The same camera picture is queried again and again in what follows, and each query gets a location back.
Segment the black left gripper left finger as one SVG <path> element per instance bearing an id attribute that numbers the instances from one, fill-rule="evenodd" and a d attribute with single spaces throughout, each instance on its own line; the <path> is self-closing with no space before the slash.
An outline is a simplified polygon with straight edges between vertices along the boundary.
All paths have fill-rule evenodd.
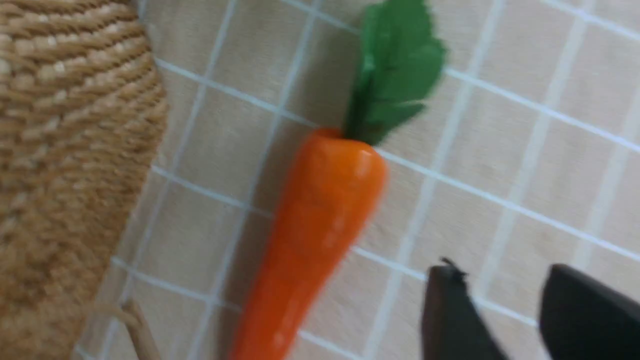
<path id="1" fill-rule="evenodd" d="M 424 360 L 507 360 L 474 305 L 467 272 L 447 257 L 427 274 L 421 319 Z"/>

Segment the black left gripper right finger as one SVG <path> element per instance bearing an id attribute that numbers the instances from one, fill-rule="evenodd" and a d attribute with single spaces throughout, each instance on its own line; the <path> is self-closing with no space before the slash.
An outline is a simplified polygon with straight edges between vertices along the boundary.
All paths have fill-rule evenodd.
<path id="1" fill-rule="evenodd" d="M 569 265 L 550 267 L 539 332 L 553 360 L 637 360 L 640 306 Z"/>

